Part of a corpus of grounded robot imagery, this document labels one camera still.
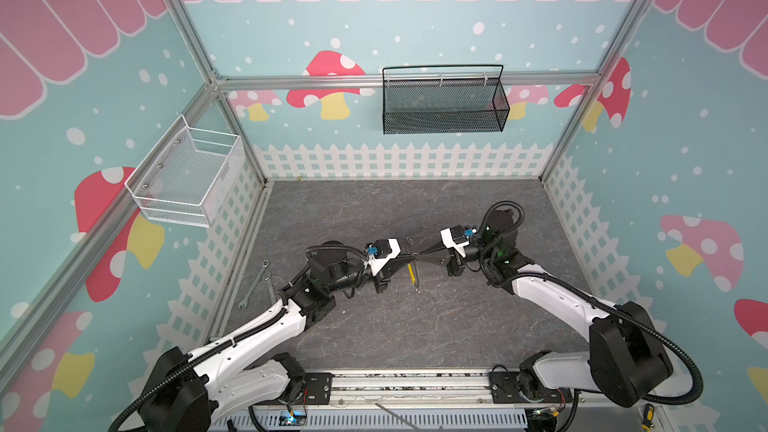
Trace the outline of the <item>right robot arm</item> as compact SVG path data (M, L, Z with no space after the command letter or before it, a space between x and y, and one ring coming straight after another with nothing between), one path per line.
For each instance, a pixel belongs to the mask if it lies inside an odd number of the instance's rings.
M537 401L556 389L599 393L629 408L645 400L687 405L700 398L704 378L694 360L659 332L640 304L600 300L548 273L517 247L525 221L523 207L502 200L492 204L477 227L441 231L437 243L417 258L444 255L447 272L479 272L487 284L527 300L568 325L587 343L581 352L537 352L519 365L516 380L523 397Z

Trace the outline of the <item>yellow key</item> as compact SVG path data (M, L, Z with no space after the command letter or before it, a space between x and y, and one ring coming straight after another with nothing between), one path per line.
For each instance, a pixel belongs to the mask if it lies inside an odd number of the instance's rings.
M420 282L419 282L419 275L418 275L417 266L413 262L410 262L407 265L407 269L408 269L409 276L410 276L412 284L414 285L414 287L416 289L419 289L420 288Z

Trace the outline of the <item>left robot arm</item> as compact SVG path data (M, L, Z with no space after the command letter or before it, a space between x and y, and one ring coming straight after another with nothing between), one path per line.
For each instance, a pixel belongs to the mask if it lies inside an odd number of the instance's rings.
M336 241L306 249L306 263L261 315L233 332L184 353L174 347L156 361L139 397L110 424L121 431L137 415L143 431L206 431L232 412L264 401L293 405L306 372L281 353L254 363L297 337L335 307L335 292L347 297L366 282L384 290L393 273L414 260L395 239L360 250Z

